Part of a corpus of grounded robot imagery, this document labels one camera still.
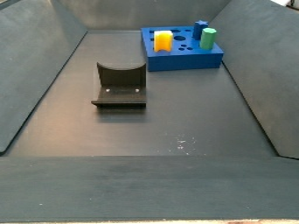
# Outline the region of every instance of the green cylinder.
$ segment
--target green cylinder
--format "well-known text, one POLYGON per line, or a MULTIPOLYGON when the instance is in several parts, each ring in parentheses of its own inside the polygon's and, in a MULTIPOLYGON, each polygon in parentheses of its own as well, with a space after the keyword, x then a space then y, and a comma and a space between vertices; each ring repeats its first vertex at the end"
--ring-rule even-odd
POLYGON ((201 30, 200 35, 200 48, 204 50, 211 50, 216 38, 217 31, 212 28, 205 28, 201 30))

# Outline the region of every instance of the gray surface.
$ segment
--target gray surface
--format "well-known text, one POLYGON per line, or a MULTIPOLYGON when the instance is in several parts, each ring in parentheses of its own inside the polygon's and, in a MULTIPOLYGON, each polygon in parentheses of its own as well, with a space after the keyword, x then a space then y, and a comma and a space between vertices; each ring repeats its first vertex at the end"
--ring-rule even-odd
POLYGON ((275 155, 223 66, 147 73, 145 110, 97 110, 97 62, 143 65, 140 32, 88 33, 8 156, 275 155))
POLYGON ((60 0, 92 30, 139 30, 144 26, 211 21, 229 0, 60 0))
POLYGON ((299 158, 299 17, 276 3, 233 0, 211 25, 224 64, 284 157, 299 158))
POLYGON ((299 219, 297 171, 277 157, 2 157, 0 221, 299 219))
POLYGON ((14 3, 0 13, 0 152, 43 97, 85 28, 51 0, 14 3))

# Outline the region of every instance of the hole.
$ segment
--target hole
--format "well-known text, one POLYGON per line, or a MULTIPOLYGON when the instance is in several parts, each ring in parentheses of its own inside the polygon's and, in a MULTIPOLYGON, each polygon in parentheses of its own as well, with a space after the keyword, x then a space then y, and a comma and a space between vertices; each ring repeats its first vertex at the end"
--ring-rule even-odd
POLYGON ((180 32, 179 30, 171 30, 171 32, 180 32))
POLYGON ((184 41, 185 40, 185 37, 184 36, 175 36, 173 39, 175 40, 179 40, 179 41, 184 41))

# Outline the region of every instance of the blue foam block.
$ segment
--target blue foam block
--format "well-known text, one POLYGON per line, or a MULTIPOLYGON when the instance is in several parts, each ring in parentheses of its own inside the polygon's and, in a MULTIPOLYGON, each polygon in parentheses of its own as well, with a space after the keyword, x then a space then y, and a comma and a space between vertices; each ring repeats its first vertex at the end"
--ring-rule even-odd
POLYGON ((224 52, 216 44, 211 50, 200 49, 200 41, 192 38, 192 31, 192 26, 141 28, 149 72, 220 67, 224 52), (155 31, 172 31, 171 52, 155 52, 155 31))

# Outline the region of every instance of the yellow block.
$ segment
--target yellow block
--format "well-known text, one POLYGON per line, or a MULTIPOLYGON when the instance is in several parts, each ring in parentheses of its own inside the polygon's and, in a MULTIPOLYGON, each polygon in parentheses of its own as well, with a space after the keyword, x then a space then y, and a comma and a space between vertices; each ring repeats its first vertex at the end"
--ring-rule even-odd
POLYGON ((169 52, 173 46, 173 33, 171 31, 153 32, 153 51, 165 50, 169 52))

